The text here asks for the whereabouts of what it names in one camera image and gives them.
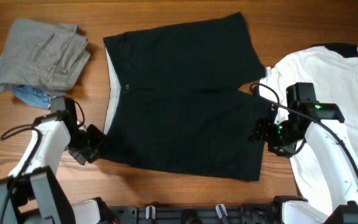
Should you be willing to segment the black shorts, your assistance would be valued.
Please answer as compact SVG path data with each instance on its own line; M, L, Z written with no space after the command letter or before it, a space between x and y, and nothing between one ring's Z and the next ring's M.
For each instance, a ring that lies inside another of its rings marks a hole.
M143 169L257 181L265 75L241 13L104 38L120 93L101 157Z

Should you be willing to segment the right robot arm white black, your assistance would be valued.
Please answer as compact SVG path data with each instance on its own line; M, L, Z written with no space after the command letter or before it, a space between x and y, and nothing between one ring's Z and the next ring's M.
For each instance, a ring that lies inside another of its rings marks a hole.
M334 210L325 215L308 202L291 199L274 215L282 223L358 223L358 159L347 138L337 105L295 101L289 118L280 124L260 119L252 137L262 139L280 157L295 157L302 140L314 152L331 196Z

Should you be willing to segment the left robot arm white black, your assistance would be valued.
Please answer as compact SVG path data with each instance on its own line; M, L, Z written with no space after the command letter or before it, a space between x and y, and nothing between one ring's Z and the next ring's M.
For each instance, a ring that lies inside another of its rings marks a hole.
M18 165L0 179L0 223L111 223L114 215L99 197L71 204L55 177L64 150L80 163L92 159L104 134L95 126L68 129L63 121L12 128L32 139Z

